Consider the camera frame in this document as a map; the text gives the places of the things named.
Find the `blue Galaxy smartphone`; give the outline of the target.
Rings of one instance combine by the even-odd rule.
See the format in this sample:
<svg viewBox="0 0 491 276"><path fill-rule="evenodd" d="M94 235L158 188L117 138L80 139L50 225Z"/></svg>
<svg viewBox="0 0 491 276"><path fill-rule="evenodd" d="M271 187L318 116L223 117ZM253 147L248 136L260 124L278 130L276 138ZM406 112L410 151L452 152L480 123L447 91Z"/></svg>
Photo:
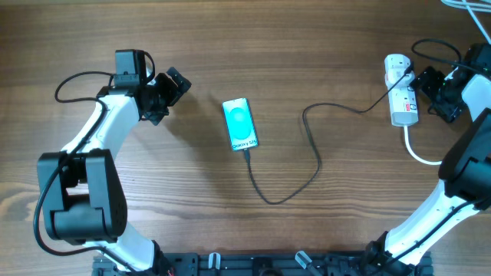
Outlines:
<svg viewBox="0 0 491 276"><path fill-rule="evenodd" d="M222 110L233 151L257 147L259 140L246 98L228 100L222 103Z"/></svg>

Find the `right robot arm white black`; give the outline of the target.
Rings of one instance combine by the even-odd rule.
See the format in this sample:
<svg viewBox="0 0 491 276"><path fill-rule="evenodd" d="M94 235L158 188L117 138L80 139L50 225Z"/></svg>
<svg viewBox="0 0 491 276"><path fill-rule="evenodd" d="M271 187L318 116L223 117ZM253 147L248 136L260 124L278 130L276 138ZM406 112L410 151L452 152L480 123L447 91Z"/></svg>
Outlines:
<svg viewBox="0 0 491 276"><path fill-rule="evenodd" d="M472 123L440 163L436 188L401 225L371 242L360 267L372 274L409 275L454 226L490 207L490 45L472 44L444 75L427 67L410 83L430 111L452 123L464 110Z"/></svg>

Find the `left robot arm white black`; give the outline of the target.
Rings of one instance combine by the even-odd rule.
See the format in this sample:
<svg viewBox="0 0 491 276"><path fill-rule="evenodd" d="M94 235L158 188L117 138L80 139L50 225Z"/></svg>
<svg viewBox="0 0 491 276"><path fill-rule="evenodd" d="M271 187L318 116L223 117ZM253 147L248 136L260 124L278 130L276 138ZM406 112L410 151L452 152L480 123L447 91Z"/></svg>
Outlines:
<svg viewBox="0 0 491 276"><path fill-rule="evenodd" d="M114 160L141 120L158 125L192 84L174 67L157 73L143 50L117 50L115 67L108 85L92 97L94 112L78 135L38 160L35 241L61 257L98 251L118 274L172 275L160 246L127 221Z"/></svg>

